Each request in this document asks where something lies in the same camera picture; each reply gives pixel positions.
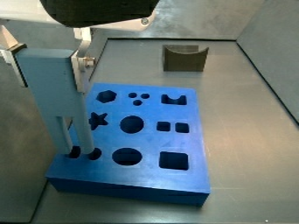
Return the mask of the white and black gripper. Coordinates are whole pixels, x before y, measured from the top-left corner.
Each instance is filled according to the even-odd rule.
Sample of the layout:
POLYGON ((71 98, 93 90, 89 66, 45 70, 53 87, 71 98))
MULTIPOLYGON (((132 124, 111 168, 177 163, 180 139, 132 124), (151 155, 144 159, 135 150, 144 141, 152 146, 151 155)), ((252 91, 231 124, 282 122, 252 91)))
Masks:
POLYGON ((143 31, 155 20, 160 0, 0 0, 0 25, 9 20, 75 28, 79 49, 71 55, 76 89, 85 92, 85 69, 96 59, 88 56, 91 28, 143 31))

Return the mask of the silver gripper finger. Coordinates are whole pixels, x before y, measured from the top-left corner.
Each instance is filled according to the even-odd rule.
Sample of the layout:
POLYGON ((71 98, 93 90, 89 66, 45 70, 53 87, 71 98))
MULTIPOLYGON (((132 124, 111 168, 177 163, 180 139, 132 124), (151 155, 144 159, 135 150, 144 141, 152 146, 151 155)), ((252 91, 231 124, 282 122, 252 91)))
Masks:
POLYGON ((15 56, 25 47, 27 45, 19 43, 12 33, 0 25, 0 53, 3 54, 5 63, 13 68, 19 84, 23 88, 27 87, 27 82, 15 56))

